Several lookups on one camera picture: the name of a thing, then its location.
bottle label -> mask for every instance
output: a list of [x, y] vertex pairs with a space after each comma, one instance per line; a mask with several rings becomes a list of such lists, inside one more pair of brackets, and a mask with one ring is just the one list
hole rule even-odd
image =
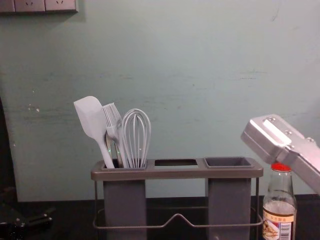
[[263, 208], [263, 239], [292, 240], [294, 220], [293, 214], [277, 214]]

utensil holder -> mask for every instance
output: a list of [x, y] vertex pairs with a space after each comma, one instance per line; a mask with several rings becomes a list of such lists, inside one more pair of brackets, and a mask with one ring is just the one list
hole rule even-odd
[[[150, 159], [145, 168], [114, 169], [99, 161], [91, 171], [91, 179], [96, 203], [97, 181], [103, 182], [106, 226], [97, 226], [97, 208], [93, 226], [106, 230], [108, 240], [147, 240], [147, 229], [165, 228], [173, 219], [182, 218], [193, 228], [207, 228], [208, 240], [248, 240], [252, 226], [256, 227], [258, 239], [258, 226], [263, 221], [256, 211], [255, 223], [250, 223], [251, 178], [256, 179], [258, 210], [262, 176], [262, 166], [245, 157]], [[147, 225], [145, 180], [149, 179], [206, 179], [207, 224], [193, 224], [176, 213], [162, 225]]]

whisk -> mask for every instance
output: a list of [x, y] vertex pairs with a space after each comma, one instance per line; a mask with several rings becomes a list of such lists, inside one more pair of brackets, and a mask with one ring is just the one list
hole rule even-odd
[[122, 119], [122, 141], [130, 168], [144, 168], [151, 137], [151, 124], [145, 112], [129, 110]]

red bottle cap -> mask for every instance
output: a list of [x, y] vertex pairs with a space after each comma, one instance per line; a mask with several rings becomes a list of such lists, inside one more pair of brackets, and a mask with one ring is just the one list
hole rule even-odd
[[289, 166], [284, 165], [280, 162], [276, 162], [276, 163], [271, 164], [271, 169], [278, 171], [278, 172], [290, 172], [291, 171], [291, 168]]

white spatula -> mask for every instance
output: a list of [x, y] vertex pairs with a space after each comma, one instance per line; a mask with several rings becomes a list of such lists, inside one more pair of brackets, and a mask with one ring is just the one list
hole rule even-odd
[[107, 123], [101, 103], [94, 96], [86, 96], [73, 104], [85, 134], [98, 143], [105, 166], [114, 169], [115, 166], [105, 144]]

